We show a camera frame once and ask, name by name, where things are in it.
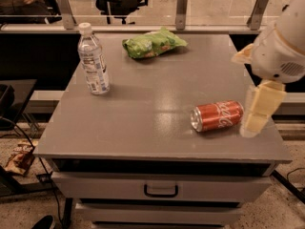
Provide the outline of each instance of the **red soda can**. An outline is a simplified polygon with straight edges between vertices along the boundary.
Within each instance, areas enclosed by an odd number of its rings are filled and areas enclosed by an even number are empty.
[[[206,132],[236,125],[243,114],[242,105],[232,100],[199,105],[191,112],[191,124],[198,132]]]

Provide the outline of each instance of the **black handle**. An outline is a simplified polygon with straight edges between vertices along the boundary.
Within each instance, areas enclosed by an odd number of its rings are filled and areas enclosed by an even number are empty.
[[[178,186],[175,185],[174,186],[174,193],[171,194],[171,195],[155,195],[155,194],[150,194],[148,191],[148,185],[145,184],[144,185],[144,194],[147,196],[147,197],[151,197],[151,198],[174,198],[178,195]]]

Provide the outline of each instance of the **green snack bag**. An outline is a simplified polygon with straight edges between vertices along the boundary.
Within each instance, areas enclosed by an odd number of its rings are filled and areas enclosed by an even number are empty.
[[[132,39],[123,40],[122,43],[131,58],[156,57],[175,47],[187,46],[188,44],[164,27],[159,31],[152,31],[137,35]]]

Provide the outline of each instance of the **shoe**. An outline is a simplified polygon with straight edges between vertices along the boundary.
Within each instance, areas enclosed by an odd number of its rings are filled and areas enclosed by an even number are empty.
[[[41,218],[31,229],[53,229],[55,224],[54,216],[47,215]]]

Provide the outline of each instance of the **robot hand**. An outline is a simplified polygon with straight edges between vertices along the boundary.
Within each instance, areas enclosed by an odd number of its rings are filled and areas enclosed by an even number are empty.
[[[254,137],[283,101],[284,83],[305,75],[305,0],[294,0],[276,22],[271,23],[232,59],[251,64],[253,74],[262,78],[250,86],[245,104],[241,135]]]

